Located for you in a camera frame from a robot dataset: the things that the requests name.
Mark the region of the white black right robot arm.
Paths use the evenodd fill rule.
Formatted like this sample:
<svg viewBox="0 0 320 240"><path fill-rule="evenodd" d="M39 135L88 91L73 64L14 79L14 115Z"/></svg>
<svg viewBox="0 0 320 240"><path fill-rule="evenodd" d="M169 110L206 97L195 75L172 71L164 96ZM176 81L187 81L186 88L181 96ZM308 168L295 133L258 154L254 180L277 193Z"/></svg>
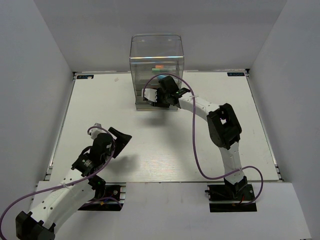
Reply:
<svg viewBox="0 0 320 240"><path fill-rule="evenodd" d="M218 105L196 96L190 86L178 87L172 75L159 81L157 89L145 87L142 97L154 107L169 108L175 106L192 113L192 144L194 155L197 154L195 143L196 116L207 122L211 141L219 148L224 176L226 195L236 200L244 193L248 184L239 154L239 142L242 128L233 107L229 103Z"/></svg>

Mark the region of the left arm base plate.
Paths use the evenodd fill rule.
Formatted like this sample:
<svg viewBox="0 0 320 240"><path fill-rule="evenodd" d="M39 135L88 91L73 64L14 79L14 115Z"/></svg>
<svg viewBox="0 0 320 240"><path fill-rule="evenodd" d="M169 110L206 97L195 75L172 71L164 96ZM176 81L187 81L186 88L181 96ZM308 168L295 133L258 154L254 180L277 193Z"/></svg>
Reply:
<svg viewBox="0 0 320 240"><path fill-rule="evenodd" d="M107 183L104 195L99 199L92 199L82 205L79 211L91 212L119 212L125 203L126 183Z"/></svg>

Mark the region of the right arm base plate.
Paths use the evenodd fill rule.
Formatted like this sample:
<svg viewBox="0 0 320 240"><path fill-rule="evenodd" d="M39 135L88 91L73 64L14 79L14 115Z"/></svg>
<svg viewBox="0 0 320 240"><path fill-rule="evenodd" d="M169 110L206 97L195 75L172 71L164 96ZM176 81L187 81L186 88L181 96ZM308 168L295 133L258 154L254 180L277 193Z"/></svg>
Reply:
<svg viewBox="0 0 320 240"><path fill-rule="evenodd" d="M251 184L248 184L237 196L228 194L223 184L208 185L204 192L208 196L211 213L248 213L257 211L257 205L254 201L249 204L255 198Z"/></svg>

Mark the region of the green capped eraser stick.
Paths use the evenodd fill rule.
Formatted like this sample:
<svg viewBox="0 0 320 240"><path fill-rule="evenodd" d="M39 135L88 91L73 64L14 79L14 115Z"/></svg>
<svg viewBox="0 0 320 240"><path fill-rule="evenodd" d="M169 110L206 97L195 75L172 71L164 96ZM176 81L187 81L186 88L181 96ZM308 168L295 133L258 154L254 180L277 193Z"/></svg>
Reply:
<svg viewBox="0 0 320 240"><path fill-rule="evenodd" d="M170 69L170 68L152 68L151 72L152 73L174 73L176 70L175 69Z"/></svg>

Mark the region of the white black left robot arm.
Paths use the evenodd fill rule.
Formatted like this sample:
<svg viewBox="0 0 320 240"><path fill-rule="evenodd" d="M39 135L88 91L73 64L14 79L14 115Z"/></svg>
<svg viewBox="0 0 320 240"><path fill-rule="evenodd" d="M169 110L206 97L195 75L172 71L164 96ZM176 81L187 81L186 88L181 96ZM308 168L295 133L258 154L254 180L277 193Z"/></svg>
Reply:
<svg viewBox="0 0 320 240"><path fill-rule="evenodd" d="M29 212L15 218L16 236L20 240L53 240L60 227L80 208L111 200L106 181L98 176L111 159L116 158L132 139L113 127L105 130L95 124L87 131L92 144L85 147L70 170L49 195Z"/></svg>

